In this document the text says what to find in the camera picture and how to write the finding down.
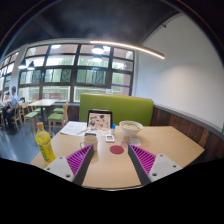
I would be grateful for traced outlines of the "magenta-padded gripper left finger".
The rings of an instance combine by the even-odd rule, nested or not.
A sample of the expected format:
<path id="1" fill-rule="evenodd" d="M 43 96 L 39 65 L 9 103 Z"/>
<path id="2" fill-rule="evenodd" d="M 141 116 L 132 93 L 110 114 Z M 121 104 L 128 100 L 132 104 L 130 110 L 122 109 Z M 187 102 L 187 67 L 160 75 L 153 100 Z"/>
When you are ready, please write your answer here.
<path id="1" fill-rule="evenodd" d="M 81 186 L 93 155 L 93 145 L 88 145 L 67 157 L 57 157 L 44 170 Z"/>

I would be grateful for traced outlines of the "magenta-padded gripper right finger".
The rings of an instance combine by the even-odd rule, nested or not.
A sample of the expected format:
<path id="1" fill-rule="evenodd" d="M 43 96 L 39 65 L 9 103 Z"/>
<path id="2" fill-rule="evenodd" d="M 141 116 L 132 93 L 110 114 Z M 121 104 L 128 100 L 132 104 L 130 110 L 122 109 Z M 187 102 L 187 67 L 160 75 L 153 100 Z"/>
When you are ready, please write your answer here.
<path id="1" fill-rule="evenodd" d="M 133 144 L 128 145 L 128 155 L 143 186 L 181 170 L 181 167 L 165 154 L 154 155 Z"/>

